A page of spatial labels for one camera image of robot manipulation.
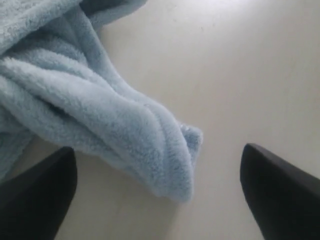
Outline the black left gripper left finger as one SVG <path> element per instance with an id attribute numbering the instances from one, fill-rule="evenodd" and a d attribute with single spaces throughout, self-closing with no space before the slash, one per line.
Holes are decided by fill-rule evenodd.
<path id="1" fill-rule="evenodd" d="M 62 147 L 0 185 L 0 238 L 53 240 L 78 183 L 75 152 Z"/>

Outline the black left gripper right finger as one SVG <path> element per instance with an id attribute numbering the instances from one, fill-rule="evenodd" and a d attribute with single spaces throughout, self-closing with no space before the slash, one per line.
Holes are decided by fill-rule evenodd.
<path id="1" fill-rule="evenodd" d="M 269 150 L 244 146 L 240 183 L 265 240 L 320 238 L 320 180 Z"/>

